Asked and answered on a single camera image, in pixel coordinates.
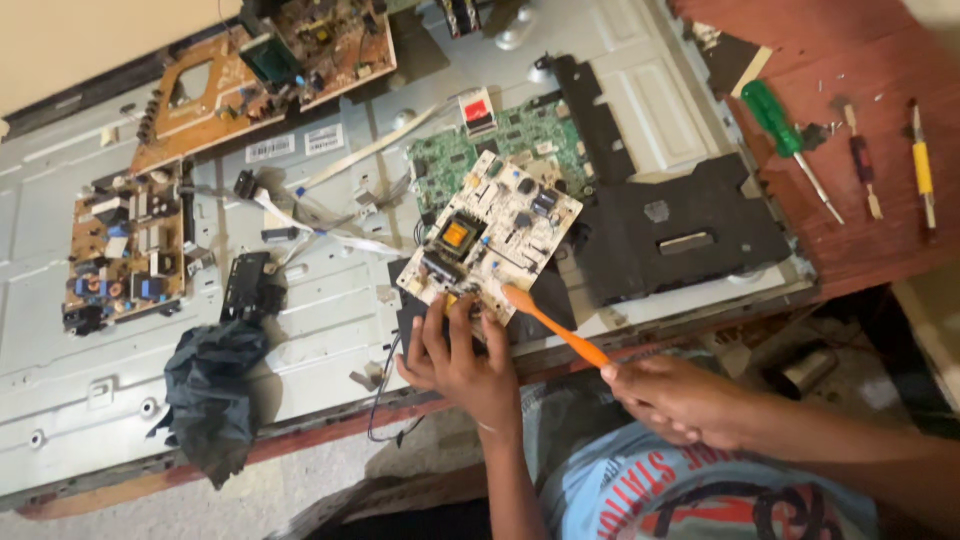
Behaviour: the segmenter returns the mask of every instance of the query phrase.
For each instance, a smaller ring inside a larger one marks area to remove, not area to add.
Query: metal plate
[[[428,7],[424,24],[449,59],[449,67],[367,104],[342,100],[335,115],[293,130],[294,154],[261,161],[254,168],[261,176],[294,188],[389,133],[401,110],[424,111],[472,86],[487,86],[497,110],[521,105],[557,89],[549,79],[543,83],[527,79],[534,61],[549,51],[593,62],[636,164],[635,181],[682,175],[698,161],[735,151],[736,146],[723,135],[715,110],[705,105],[706,90],[695,86],[691,92],[687,86],[692,80],[690,67],[685,57],[671,53],[676,38],[664,30],[667,25],[655,0],[649,1],[649,6],[643,0],[544,2],[533,33],[512,52],[500,50],[479,33],[451,41],[439,10]],[[260,240],[262,210],[198,195],[197,243],[214,253],[218,266],[193,279],[183,312],[170,319],[147,317],[83,339],[63,334],[63,258],[69,249],[76,191],[131,163],[136,125],[119,109],[136,103],[142,110],[152,89],[134,90],[0,147],[0,495],[163,453],[162,436],[145,439],[165,412],[163,366],[184,331],[218,320],[229,261],[243,250],[265,249]],[[416,136],[457,125],[458,115],[455,110],[438,118]],[[336,124],[343,125],[345,146],[308,158],[303,137]],[[100,148],[103,126],[119,127],[119,144]],[[308,193],[308,202],[328,216],[357,211],[353,193],[358,187],[375,193],[406,172],[403,154],[412,140],[407,137],[381,156],[321,184]],[[195,182],[230,189],[244,168],[249,167],[239,149],[199,163]],[[345,229],[412,253],[419,217],[411,194],[402,204]],[[271,249],[282,255],[289,247],[279,244]],[[399,300],[387,272],[391,259],[350,253],[328,237],[316,239],[297,259],[296,264],[306,265],[306,275],[289,283],[288,305],[270,328],[280,344],[252,373],[267,422],[372,397],[348,375],[362,373],[371,360],[383,362],[384,349],[394,340]],[[784,274],[787,266],[782,265],[752,282],[704,283],[597,311],[573,259],[561,261],[561,269],[582,336],[671,317],[796,280],[788,271]],[[557,338],[527,343],[515,354],[560,344]],[[111,400],[103,397],[105,380],[111,380]],[[388,389],[403,385],[401,378],[392,377]],[[161,404],[155,418],[141,414],[150,399]],[[43,432],[39,448],[31,445],[36,430]]]

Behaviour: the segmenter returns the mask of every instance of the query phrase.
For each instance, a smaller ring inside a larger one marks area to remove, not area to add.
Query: barcode label
[[[344,125],[337,124],[303,136],[307,156],[316,156],[344,146]]]
[[[286,156],[296,151],[297,141],[294,135],[272,138],[247,147],[247,164]]]

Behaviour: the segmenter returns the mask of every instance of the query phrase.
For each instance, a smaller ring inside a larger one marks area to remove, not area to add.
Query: light blue t-shirt
[[[835,482],[753,454],[676,447],[640,423],[574,454],[540,505],[557,539],[878,537],[873,501]]]

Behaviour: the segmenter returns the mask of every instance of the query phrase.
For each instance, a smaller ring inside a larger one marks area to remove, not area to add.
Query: person
[[[538,479],[538,458],[550,453],[530,455],[524,413],[536,415],[521,399],[506,332],[486,311],[489,354],[474,354],[474,302],[464,296],[449,309],[448,344],[438,297],[396,365],[476,421],[498,540],[878,537],[874,500],[927,528],[960,531],[960,444],[757,393],[674,356],[605,366],[609,401],[638,422],[581,440]],[[586,410],[587,423],[604,423],[592,405],[552,410]],[[554,438],[583,434],[584,419],[571,418]]]

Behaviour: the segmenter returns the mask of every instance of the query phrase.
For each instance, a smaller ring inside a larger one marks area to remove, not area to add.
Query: green screwdriver
[[[840,225],[846,225],[843,218],[840,217],[840,214],[830,202],[830,198],[827,196],[827,192],[824,191],[824,187],[820,185],[820,181],[817,180],[817,175],[813,174],[813,169],[810,168],[810,165],[807,164],[804,159],[804,155],[802,154],[804,141],[800,137],[800,134],[797,133],[797,130],[787,124],[783,107],[777,103],[777,98],[774,97],[770,88],[768,88],[763,81],[751,81],[743,86],[740,97],[743,101],[747,102],[747,107],[749,107],[750,111],[754,114],[754,118],[756,118],[756,122],[760,124],[760,127],[766,130],[777,142],[777,154],[780,154],[781,158],[790,158],[792,156],[794,160],[797,160],[800,168],[804,170],[806,177],[809,178],[810,183],[813,184],[813,188],[817,190],[817,195],[820,196],[820,200],[827,205],[830,213],[833,214],[833,217],[837,218]]]

